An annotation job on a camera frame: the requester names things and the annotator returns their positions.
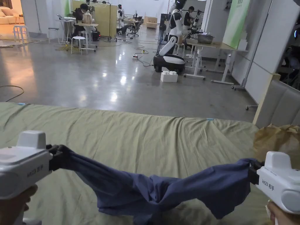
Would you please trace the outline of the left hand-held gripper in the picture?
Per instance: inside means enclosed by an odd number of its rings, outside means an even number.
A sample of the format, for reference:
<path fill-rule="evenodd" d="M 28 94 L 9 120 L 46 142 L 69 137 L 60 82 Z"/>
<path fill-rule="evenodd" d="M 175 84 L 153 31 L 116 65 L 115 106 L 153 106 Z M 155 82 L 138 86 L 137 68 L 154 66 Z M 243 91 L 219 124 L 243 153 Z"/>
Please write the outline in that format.
<path fill-rule="evenodd" d="M 22 132 L 16 146 L 0 150 L 0 199 L 16 197 L 52 171 L 67 169 L 70 151 L 64 145 L 47 145 L 42 131 Z"/>

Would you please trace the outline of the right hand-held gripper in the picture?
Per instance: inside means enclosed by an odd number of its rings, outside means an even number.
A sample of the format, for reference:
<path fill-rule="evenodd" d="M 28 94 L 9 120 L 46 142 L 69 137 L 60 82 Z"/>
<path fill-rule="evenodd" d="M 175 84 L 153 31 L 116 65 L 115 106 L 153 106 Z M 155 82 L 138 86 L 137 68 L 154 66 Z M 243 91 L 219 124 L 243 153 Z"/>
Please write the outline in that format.
<path fill-rule="evenodd" d="M 292 168 L 289 155 L 268 151 L 265 161 L 251 159 L 248 177 L 281 210 L 300 214 L 300 171 Z"/>

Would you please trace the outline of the person's right hand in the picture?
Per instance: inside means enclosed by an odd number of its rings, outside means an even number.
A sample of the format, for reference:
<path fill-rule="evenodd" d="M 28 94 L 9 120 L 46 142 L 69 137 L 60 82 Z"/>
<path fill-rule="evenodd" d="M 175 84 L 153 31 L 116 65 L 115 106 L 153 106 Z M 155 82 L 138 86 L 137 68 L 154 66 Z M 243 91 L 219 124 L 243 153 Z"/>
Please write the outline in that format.
<path fill-rule="evenodd" d="M 271 225 L 275 225 L 275 219 L 277 219 L 278 225 L 300 224 L 300 215 L 286 213 L 272 201 L 267 203 L 267 208 L 270 211 Z"/>

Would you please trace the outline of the person's left hand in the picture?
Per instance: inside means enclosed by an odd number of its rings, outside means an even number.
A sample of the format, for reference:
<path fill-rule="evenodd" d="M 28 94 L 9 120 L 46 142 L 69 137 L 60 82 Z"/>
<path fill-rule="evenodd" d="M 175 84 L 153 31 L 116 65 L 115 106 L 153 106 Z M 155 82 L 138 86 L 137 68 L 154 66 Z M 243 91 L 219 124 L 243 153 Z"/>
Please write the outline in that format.
<path fill-rule="evenodd" d="M 37 190 L 38 186 L 33 185 L 12 199 L 0 200 L 0 224 L 13 225 L 21 211 L 29 209 L 28 203 Z"/>

